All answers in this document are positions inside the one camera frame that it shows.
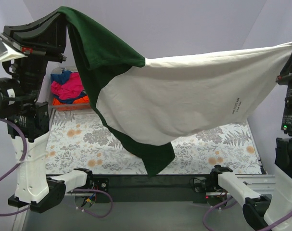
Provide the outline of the white and green t-shirt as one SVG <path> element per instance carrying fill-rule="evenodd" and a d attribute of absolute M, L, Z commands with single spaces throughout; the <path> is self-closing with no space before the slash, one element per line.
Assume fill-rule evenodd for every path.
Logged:
<path fill-rule="evenodd" d="M 292 60 L 292 41 L 148 59 L 82 12 L 58 13 L 92 109 L 149 176 L 174 160 L 173 140 L 246 120 Z"/>

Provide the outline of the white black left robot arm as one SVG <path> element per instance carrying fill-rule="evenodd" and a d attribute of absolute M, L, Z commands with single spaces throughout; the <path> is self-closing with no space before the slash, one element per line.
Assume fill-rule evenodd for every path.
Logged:
<path fill-rule="evenodd" d="M 0 63 L 8 74 L 0 78 L 0 121 L 8 126 L 15 149 L 15 193 L 8 199 L 20 212 L 43 213 L 57 206 L 66 193 L 90 192 L 92 172 L 76 168 L 46 175 L 46 146 L 50 134 L 48 103 L 38 102 L 48 62 L 64 62 L 66 20 L 52 12 L 22 26 L 5 26 L 0 34 Z"/>

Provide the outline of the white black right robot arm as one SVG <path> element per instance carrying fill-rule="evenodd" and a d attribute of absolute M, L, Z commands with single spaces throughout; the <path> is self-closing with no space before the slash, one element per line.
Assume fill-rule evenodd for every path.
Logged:
<path fill-rule="evenodd" d="M 281 130 L 289 137 L 276 139 L 272 198 L 253 191 L 228 167 L 216 165 L 209 175 L 210 187 L 229 192 L 242 206 L 246 222 L 256 231 L 292 231 L 292 52 L 276 83 L 288 87 Z"/>

